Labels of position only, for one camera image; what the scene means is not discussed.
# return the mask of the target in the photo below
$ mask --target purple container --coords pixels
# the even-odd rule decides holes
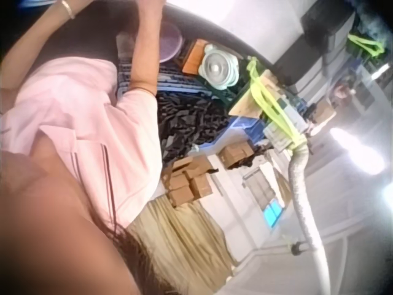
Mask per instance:
[[[177,26],[163,22],[160,32],[160,63],[174,58],[182,48],[183,37]]]

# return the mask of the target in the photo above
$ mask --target window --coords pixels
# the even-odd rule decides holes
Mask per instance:
[[[282,207],[276,199],[273,199],[263,211],[263,215],[270,227],[273,227],[282,214]]]
[[[260,168],[245,176],[244,184],[248,187],[262,209],[263,215],[270,227],[273,227],[280,215],[282,206],[279,204],[275,191],[271,188]]]

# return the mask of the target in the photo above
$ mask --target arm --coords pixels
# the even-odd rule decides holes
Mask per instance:
[[[139,29],[135,42],[130,89],[157,94],[160,68],[160,28],[164,0],[139,0]]]
[[[74,15],[93,0],[68,0]],[[1,64],[1,112],[14,105],[15,97],[28,71],[49,37],[69,20],[60,1],[45,11],[40,19],[10,49]]]

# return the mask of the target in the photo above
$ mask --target dark hair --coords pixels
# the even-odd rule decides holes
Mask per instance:
[[[116,220],[115,229],[108,228],[94,208],[90,210],[90,216],[100,231],[112,240],[133,275],[141,295],[180,295],[166,280],[158,277],[146,247],[128,230],[117,224]]]
[[[154,271],[152,260],[146,247],[133,235],[116,223],[114,213],[114,229],[109,228],[95,210],[90,198],[89,213],[94,224],[110,239],[122,256],[131,272],[141,295],[180,295],[166,280],[161,279]],[[0,294],[26,295],[33,294],[14,264],[12,245],[0,235]]]

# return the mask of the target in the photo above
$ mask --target white pipe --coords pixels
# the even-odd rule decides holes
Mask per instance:
[[[343,252],[341,254],[340,268],[338,271],[337,283],[333,295],[340,295],[340,289],[341,289],[341,285],[343,284],[347,256],[348,256],[348,237],[345,237],[343,238]]]
[[[325,248],[307,198],[304,170],[308,162],[308,154],[306,143],[299,145],[293,150],[293,156],[288,167],[289,184],[292,189],[294,208],[300,227],[310,250],[313,252],[321,294],[331,295],[329,266]]]

